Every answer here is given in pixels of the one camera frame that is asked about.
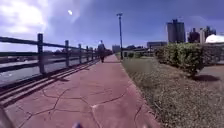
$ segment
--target white building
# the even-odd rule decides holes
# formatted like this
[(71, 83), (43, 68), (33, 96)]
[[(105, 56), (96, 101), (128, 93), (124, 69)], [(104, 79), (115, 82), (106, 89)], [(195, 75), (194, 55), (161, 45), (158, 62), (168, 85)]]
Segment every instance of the white building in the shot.
[(222, 35), (210, 35), (206, 38), (205, 43), (224, 43), (224, 36), (222, 36)]

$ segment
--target cloud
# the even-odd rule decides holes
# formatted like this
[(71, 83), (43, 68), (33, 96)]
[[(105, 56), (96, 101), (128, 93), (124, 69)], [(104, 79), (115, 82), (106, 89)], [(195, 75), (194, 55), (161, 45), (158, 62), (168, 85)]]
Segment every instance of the cloud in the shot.
[(38, 8), (37, 5), (30, 4), (29, 0), (3, 0), (0, 5), (1, 19), (4, 19), (6, 23), (1, 24), (3, 31), (12, 34), (44, 32), (48, 22), (44, 17), (44, 10)]

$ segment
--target grass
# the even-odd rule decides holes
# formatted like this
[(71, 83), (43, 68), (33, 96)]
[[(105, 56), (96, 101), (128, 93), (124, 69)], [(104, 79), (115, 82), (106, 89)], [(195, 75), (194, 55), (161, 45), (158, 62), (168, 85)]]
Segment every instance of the grass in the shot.
[(154, 58), (122, 62), (165, 128), (224, 127), (222, 82), (194, 81)]

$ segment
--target fence post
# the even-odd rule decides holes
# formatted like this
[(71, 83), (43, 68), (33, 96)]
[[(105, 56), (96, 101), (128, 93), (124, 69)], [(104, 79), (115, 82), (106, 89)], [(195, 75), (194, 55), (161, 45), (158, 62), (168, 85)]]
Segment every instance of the fence post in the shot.
[(65, 41), (65, 52), (66, 52), (66, 67), (69, 67), (69, 51), (68, 51), (68, 47), (69, 47), (69, 41), (66, 40)]
[(79, 64), (82, 63), (82, 46), (79, 44)]
[(44, 69), (44, 54), (43, 54), (43, 34), (37, 35), (37, 51), (38, 51), (38, 64), (41, 74), (46, 74)]
[(86, 46), (86, 58), (87, 58), (87, 62), (89, 62), (89, 47)]
[(93, 48), (91, 48), (91, 55), (92, 55), (92, 61), (93, 61)]
[(95, 59), (97, 59), (98, 55), (97, 55), (97, 50), (95, 48)]

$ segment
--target water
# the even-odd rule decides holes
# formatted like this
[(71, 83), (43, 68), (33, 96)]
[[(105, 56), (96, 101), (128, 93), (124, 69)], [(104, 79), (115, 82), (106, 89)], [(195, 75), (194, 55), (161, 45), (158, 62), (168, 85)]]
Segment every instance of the water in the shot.
[[(30, 63), (37, 63), (36, 60), (34, 61), (26, 61), (26, 62), (15, 62), (15, 63), (7, 63), (7, 64), (0, 64), (0, 67), (7, 67), (7, 66), (13, 66), (13, 65), (21, 65), (21, 64), (30, 64)], [(69, 62), (70, 65), (77, 65), (79, 64), (79, 60), (73, 60)], [(55, 70), (63, 69), (66, 67), (65, 62), (60, 63), (54, 63), (54, 64), (48, 64), (45, 65), (45, 71), (46, 72), (52, 72)], [(29, 78), (35, 75), (39, 75), (39, 67), (32, 67), (32, 68), (24, 68), (20, 70), (15, 71), (8, 71), (0, 73), (0, 87), (3, 86), (3, 84), (11, 83), (17, 80), (21, 80), (24, 78)]]

